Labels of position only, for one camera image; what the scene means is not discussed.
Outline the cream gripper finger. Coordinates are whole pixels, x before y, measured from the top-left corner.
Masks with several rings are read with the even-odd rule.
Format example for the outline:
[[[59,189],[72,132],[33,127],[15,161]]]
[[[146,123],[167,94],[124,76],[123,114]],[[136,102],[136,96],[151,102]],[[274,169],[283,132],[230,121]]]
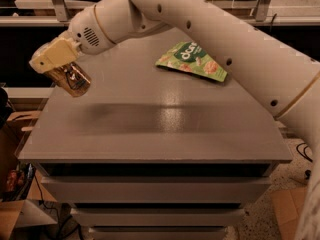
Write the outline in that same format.
[[[30,66],[40,74],[75,61],[79,57],[79,43],[72,38],[57,37],[41,46],[29,61]]]

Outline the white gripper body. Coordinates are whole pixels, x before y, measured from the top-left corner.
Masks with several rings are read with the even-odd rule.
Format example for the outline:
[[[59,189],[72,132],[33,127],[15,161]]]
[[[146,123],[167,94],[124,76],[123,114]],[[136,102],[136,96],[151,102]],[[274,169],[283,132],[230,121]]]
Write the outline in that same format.
[[[99,7],[93,5],[77,13],[69,22],[66,35],[72,38],[84,54],[100,54],[115,46],[98,18]]]

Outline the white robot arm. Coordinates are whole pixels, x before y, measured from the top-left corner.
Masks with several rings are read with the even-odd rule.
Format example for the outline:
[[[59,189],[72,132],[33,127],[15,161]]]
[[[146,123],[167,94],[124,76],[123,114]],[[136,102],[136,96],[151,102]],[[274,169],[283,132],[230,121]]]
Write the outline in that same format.
[[[313,153],[313,168],[294,240],[320,240],[320,63],[204,0],[101,0],[30,61],[59,86],[57,71],[80,54],[99,54],[129,39],[176,27],[199,44]]]

